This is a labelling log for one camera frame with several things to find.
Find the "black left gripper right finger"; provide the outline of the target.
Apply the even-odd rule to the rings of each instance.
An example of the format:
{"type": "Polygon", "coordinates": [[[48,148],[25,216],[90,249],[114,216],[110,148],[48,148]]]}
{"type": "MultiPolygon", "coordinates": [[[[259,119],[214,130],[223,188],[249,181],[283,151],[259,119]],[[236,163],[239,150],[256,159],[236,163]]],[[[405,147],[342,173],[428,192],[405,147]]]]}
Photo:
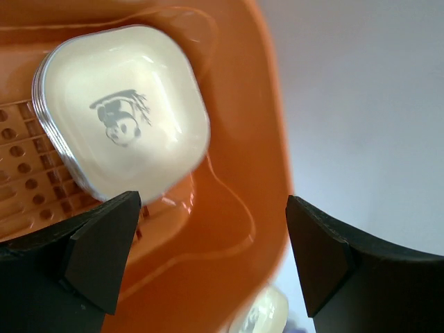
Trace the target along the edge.
{"type": "Polygon", "coordinates": [[[373,236],[290,196],[286,220],[317,332],[442,332],[443,257],[373,236]]]}

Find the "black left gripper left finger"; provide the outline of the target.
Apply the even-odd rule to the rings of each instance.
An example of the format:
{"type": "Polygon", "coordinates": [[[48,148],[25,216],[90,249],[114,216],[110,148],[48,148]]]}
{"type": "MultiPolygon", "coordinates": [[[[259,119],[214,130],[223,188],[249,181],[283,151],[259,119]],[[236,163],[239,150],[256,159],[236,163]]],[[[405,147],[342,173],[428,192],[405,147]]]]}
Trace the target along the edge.
{"type": "Polygon", "coordinates": [[[100,332],[117,309],[141,206],[127,191],[1,242],[1,331],[100,332]]]}

